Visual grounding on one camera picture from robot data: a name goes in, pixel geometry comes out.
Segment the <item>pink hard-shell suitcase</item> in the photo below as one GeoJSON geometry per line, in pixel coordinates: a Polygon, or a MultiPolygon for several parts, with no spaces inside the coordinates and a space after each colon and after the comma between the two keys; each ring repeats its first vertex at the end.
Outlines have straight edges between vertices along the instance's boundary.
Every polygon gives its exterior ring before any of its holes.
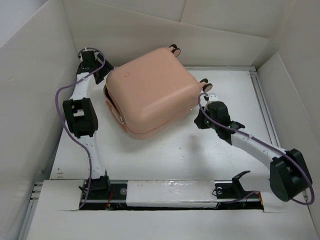
{"type": "Polygon", "coordinates": [[[142,55],[112,70],[103,88],[106,104],[120,127],[143,140],[185,117],[201,93],[212,89],[180,63],[176,44],[142,55]]]}

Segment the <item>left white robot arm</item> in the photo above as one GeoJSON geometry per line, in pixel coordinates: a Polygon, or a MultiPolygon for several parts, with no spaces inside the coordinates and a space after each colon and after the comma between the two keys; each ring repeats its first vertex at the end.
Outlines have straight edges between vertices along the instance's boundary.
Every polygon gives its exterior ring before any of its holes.
{"type": "Polygon", "coordinates": [[[110,179],[106,167],[102,163],[97,144],[98,117],[95,112],[91,93],[93,87],[104,80],[113,70],[113,66],[105,59],[101,51],[86,47],[78,53],[80,64],[76,72],[73,93],[63,101],[67,134],[78,144],[88,158],[89,177],[79,189],[86,201],[90,196],[98,195],[107,198],[111,194],[110,179]]]}

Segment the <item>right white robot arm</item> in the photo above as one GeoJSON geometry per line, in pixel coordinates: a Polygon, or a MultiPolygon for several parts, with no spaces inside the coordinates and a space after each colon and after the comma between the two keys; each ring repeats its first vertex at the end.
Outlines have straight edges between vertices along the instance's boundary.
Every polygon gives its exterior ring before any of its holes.
{"type": "Polygon", "coordinates": [[[194,120],[199,129],[214,130],[221,140],[245,151],[267,167],[270,190],[279,200],[295,201],[297,195],[309,190],[310,200],[297,203],[305,206],[314,203],[313,180],[299,150],[272,145],[248,132],[242,123],[231,120],[227,106],[215,94],[201,93],[198,99],[206,101],[205,105],[199,106],[194,120]]]}

